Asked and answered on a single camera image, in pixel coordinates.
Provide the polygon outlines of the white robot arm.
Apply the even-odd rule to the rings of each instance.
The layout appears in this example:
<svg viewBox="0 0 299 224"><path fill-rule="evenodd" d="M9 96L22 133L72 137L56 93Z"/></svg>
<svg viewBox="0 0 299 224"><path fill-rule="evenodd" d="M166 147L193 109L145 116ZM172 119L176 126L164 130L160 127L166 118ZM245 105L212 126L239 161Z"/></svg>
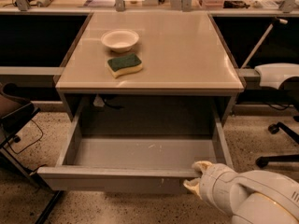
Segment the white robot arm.
<svg viewBox="0 0 299 224"><path fill-rule="evenodd" d="M299 224L299 184L285 175L253 170L238 173L222 163L198 161L199 174L183 185L232 224Z"/></svg>

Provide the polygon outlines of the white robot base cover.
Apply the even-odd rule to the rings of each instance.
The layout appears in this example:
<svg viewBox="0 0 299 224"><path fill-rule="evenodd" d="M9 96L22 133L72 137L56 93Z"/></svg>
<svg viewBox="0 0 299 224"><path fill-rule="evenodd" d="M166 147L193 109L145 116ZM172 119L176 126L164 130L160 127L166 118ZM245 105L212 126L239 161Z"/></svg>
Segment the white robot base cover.
<svg viewBox="0 0 299 224"><path fill-rule="evenodd" d="M299 64L269 63L258 65L254 70L260 76L260 86L278 90L289 78L299 77Z"/></svg>

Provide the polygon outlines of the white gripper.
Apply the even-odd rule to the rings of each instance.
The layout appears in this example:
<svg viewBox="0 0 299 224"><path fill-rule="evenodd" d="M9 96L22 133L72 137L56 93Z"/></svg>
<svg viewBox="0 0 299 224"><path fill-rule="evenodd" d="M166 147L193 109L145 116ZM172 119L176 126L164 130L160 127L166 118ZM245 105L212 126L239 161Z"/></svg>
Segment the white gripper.
<svg viewBox="0 0 299 224"><path fill-rule="evenodd" d="M230 167L210 161L197 161L192 165L201 178L185 180L184 187L211 206L233 216L247 199L247 191L236 183L238 173Z"/></svg>

